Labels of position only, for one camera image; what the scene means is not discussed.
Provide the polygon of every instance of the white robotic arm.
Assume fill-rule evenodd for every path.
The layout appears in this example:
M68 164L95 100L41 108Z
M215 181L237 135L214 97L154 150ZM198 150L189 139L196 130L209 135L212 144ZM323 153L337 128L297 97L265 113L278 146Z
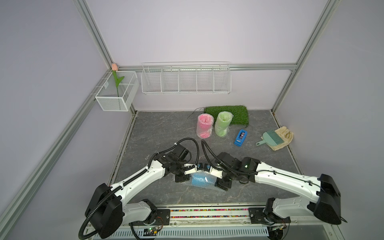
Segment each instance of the white robotic arm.
M154 204L147 199L135 204L128 202L150 183L169 173L175 174L176 182L183 182L189 180L189 174L201 171L216 176L215 186L224 190L231 188L233 180L238 180L241 183L251 181L269 184L299 195L291 199L268 199L264 211L258 213L260 215L253 216L250 211L252 223L270 225L276 220L293 215L314 215L324 222L341 223L340 192L330 176L322 174L320 178L308 177L272 167L250 157L239 161L225 152L216 156L204 140L202 140L203 151L209 164L203 166L197 162L198 150L195 163L188 164L184 159L189 151L180 145L184 140L193 140L197 145L194 139L182 139L172 148L152 155L148 165L132 176L109 187L106 184L100 185L86 210L87 219L80 228L79 238L87 239L96 233L106 238L120 225L135 221L154 223L157 216ZM208 158L205 147L215 158L215 163ZM96 230L83 235L88 222Z

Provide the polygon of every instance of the brush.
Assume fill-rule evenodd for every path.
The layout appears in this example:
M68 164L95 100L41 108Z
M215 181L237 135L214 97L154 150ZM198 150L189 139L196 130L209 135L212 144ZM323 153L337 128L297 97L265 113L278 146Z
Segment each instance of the brush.
M274 130L268 130L263 133L263 139L264 140L257 142L256 146L264 143L267 143L269 146L277 146L284 143L284 140Z

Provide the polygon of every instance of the green bubble wrap roll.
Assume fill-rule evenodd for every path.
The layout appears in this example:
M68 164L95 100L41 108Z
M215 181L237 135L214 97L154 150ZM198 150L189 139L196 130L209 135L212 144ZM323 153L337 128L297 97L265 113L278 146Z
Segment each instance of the green bubble wrap roll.
M217 115L215 123L215 133L219 137L224 137L229 131L229 124L231 123L233 114L230 112L220 112Z

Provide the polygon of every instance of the white wall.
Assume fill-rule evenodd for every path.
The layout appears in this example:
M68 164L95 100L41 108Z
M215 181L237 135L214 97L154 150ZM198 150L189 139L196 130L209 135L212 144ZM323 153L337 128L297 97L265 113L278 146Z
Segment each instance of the white wall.
M89 0L113 60L292 63L326 0Z
M145 95L141 88L133 100L140 111L195 110L224 105L245 105L248 109L271 109L289 70L232 71L230 94Z
M71 0L0 3L0 214L106 71Z
M78 239L91 196L108 181L130 118L95 103L8 240Z
M383 12L381 0L342 1L277 110L304 173L335 179L347 240L382 239Z

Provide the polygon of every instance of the wire basket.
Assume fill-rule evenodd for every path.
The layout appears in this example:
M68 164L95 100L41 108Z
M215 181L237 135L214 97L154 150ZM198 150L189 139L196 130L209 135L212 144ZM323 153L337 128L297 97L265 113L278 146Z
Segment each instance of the wire basket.
M144 94L230 93L231 72L224 65L146 66L141 75Z
M140 84L136 72L116 71L116 75L118 78L124 76L118 89L116 89L115 78L111 72L95 98L103 111L126 112L129 111Z

